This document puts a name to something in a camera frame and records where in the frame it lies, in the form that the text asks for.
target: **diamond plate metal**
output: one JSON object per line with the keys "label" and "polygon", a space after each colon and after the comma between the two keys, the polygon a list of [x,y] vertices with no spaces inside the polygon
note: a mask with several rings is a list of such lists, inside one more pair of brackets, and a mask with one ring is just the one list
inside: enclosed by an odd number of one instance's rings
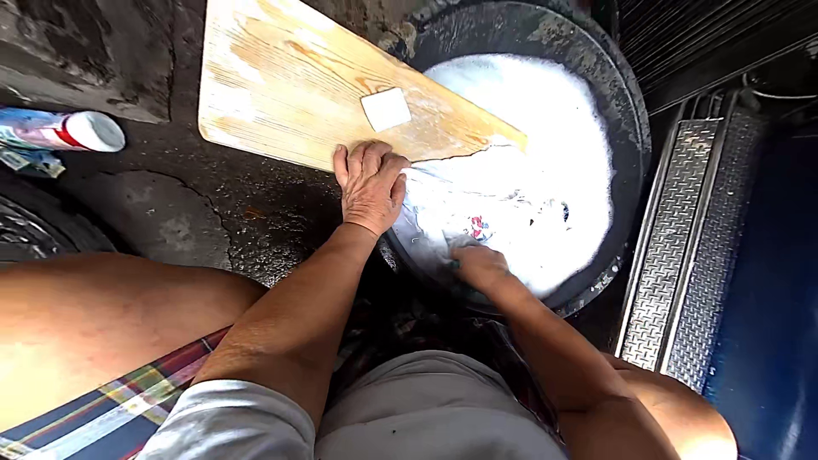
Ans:
{"label": "diamond plate metal", "polygon": [[721,302],[739,245],[754,147],[764,123],[737,110],[730,118],[708,212],[663,373],[701,392],[715,345]]}
{"label": "diamond plate metal", "polygon": [[718,120],[679,123],[620,356],[656,370]]}

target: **wrinkled hand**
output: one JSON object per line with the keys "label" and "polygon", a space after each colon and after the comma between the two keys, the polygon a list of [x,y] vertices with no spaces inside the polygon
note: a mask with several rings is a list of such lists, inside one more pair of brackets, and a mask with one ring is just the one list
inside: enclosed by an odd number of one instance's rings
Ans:
{"label": "wrinkled hand", "polygon": [[456,275],[486,295],[507,277],[514,276],[509,272],[506,257],[486,246],[454,248],[452,259],[460,265]]}
{"label": "wrinkled hand", "polygon": [[393,153],[385,142],[364,142],[347,152],[338,146],[332,157],[335,178],[341,186],[344,222],[356,223],[379,237],[401,211],[407,192],[409,160]]}

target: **bar of soap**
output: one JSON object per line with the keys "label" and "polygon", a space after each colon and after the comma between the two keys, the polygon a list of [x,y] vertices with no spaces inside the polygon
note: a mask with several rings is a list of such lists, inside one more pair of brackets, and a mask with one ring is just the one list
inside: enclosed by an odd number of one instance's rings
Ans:
{"label": "bar of soap", "polygon": [[409,106],[400,88],[387,89],[361,98],[363,112],[376,133],[411,121]]}

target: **soapy water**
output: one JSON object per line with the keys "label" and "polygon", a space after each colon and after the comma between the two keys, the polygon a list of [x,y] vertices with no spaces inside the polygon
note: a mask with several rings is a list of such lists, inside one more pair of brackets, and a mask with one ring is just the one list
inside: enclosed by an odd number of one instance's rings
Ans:
{"label": "soapy water", "polygon": [[528,147],[405,169],[398,239],[444,284],[452,247],[499,250],[545,297],[593,260],[611,223],[611,152],[590,89],[553,61],[506,54],[462,56],[425,74],[526,133]]}

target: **thigh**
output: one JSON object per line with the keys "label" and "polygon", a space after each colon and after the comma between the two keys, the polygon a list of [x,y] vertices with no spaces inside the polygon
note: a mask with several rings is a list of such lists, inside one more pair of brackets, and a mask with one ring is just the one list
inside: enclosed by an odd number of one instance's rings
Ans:
{"label": "thigh", "polygon": [[724,417],[678,380],[605,357],[663,428],[681,460],[735,460],[735,437]]}
{"label": "thigh", "polygon": [[232,324],[266,291],[121,254],[0,268],[0,431]]}

